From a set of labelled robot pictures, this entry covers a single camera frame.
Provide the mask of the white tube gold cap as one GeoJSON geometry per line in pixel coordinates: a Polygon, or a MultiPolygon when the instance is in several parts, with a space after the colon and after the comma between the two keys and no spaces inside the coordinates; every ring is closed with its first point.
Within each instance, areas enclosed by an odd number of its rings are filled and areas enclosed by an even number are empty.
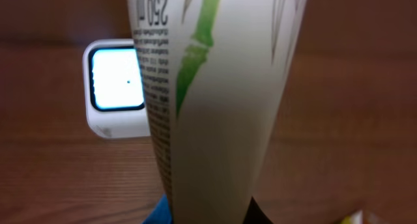
{"type": "Polygon", "coordinates": [[[127,0],[175,223],[242,223],[307,0],[127,0]]]}

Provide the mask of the green yellow snack pouch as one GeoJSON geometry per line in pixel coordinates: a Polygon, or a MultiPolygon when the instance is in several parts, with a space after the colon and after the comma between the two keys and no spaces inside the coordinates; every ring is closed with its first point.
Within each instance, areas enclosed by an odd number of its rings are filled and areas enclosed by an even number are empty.
{"type": "Polygon", "coordinates": [[[359,210],[345,216],[338,224],[375,224],[378,220],[375,220],[375,216],[368,211],[359,210]]]}

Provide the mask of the mint green wipes pack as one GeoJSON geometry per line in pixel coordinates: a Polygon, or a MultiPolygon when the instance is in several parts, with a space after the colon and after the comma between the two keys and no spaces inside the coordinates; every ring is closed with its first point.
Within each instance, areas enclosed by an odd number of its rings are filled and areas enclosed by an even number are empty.
{"type": "Polygon", "coordinates": [[[153,211],[143,221],[143,224],[173,224],[173,218],[166,195],[162,195],[153,211]]]}

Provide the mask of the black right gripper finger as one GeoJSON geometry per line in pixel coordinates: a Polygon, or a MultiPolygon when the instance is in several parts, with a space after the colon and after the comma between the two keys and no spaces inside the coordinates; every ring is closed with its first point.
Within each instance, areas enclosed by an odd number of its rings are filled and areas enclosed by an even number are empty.
{"type": "Polygon", "coordinates": [[[273,224],[273,222],[261,210],[256,200],[252,197],[243,224],[273,224]]]}

